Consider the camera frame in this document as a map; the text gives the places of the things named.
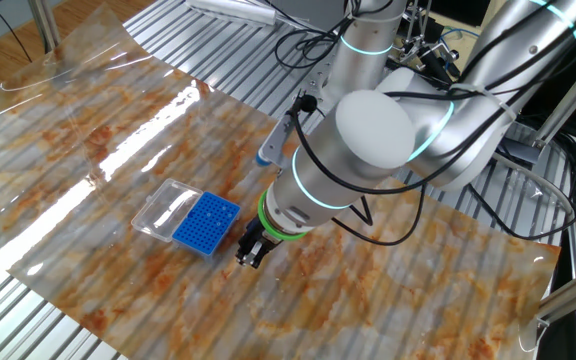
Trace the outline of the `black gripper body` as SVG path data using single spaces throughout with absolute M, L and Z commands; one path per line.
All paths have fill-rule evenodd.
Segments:
M 253 218 L 247 225 L 245 233 L 239 239 L 241 251 L 252 251 L 256 245 L 260 251 L 271 251 L 281 243 L 276 237 L 270 235 L 259 218 Z

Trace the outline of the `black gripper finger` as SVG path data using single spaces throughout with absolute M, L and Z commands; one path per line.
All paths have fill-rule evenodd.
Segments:
M 268 243 L 256 243 L 246 255 L 246 262 L 257 269 L 270 250 L 271 246 Z
M 246 258 L 251 253 L 255 245 L 255 240 L 240 239 L 238 245 L 239 248 L 236 252 L 237 262 L 240 265 L 245 265 L 247 262 Z

